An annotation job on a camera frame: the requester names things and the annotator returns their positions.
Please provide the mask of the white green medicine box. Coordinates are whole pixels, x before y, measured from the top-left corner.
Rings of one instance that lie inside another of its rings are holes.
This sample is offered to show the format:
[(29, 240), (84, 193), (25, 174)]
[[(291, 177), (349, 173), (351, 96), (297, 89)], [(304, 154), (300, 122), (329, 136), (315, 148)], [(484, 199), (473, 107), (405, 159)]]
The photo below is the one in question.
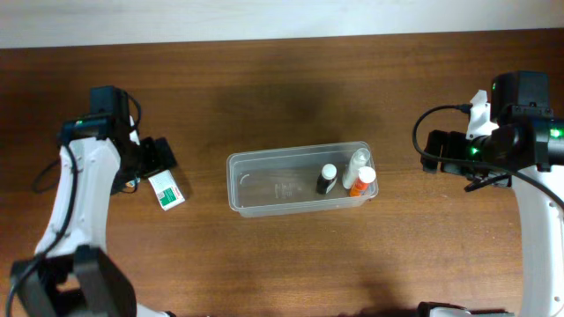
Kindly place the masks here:
[(185, 198), (169, 170), (154, 174), (148, 178), (148, 181), (155, 192), (160, 207), (164, 211), (185, 202)]

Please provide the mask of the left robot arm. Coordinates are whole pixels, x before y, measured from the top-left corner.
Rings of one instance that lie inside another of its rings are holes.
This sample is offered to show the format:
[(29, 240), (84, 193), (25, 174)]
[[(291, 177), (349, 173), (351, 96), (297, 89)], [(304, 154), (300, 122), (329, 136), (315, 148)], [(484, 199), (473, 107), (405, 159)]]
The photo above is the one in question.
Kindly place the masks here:
[(14, 262), (5, 313), (18, 299), (29, 316), (155, 316), (107, 254), (110, 197), (133, 194), (148, 180), (160, 207), (185, 198), (171, 169), (176, 160), (164, 138), (142, 139), (139, 103), (112, 85), (90, 91), (88, 114), (65, 122), (58, 134), (61, 175), (48, 226), (33, 258)]

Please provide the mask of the orange tube white cap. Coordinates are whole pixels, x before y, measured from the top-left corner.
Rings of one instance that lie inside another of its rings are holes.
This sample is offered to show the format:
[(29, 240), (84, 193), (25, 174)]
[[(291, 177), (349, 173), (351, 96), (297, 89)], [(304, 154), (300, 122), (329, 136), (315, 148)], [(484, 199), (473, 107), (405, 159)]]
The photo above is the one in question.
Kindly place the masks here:
[(376, 172), (373, 167), (363, 166), (358, 170), (357, 179), (349, 190), (349, 196), (362, 196), (368, 187), (375, 181)]

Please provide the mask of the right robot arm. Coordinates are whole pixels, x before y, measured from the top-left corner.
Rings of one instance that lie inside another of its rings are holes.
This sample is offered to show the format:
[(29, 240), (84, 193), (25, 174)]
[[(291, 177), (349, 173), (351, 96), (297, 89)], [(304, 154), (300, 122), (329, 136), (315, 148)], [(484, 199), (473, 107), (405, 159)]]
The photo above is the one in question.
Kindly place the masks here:
[(465, 191), (511, 189), (520, 218), (522, 316), (563, 314), (563, 120), (549, 104), (548, 76), (517, 70), (495, 77), (456, 110), (466, 132), (433, 130), (416, 145), (425, 172), (465, 177)]

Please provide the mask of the white spray bottle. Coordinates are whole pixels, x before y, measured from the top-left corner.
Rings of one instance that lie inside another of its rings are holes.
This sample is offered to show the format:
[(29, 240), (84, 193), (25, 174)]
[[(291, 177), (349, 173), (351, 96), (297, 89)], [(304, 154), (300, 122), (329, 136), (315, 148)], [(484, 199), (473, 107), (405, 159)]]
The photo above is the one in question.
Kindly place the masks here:
[(366, 148), (358, 149), (351, 156), (342, 177), (342, 184), (345, 189), (350, 189), (353, 186), (358, 178), (359, 169), (366, 166), (370, 158), (371, 153)]

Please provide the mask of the small jar gold lid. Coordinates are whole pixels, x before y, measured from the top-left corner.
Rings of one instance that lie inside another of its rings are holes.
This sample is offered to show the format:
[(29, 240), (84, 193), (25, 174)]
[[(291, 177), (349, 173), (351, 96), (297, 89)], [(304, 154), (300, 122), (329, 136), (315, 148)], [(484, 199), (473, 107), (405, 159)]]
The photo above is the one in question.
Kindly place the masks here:
[(133, 194), (133, 193), (137, 192), (139, 182), (140, 182), (139, 178), (136, 178), (132, 181), (128, 181), (125, 184), (125, 187), (122, 189), (122, 193)]

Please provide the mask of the dark syrup bottle white cap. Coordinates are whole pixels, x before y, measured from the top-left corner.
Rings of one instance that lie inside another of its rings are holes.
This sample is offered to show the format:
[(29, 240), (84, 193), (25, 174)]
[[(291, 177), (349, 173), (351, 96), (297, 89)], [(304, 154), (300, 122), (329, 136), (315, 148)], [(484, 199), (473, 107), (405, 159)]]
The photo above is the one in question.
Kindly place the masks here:
[(317, 179), (315, 191), (320, 195), (327, 195), (334, 187), (337, 179), (337, 168), (333, 164), (323, 166)]

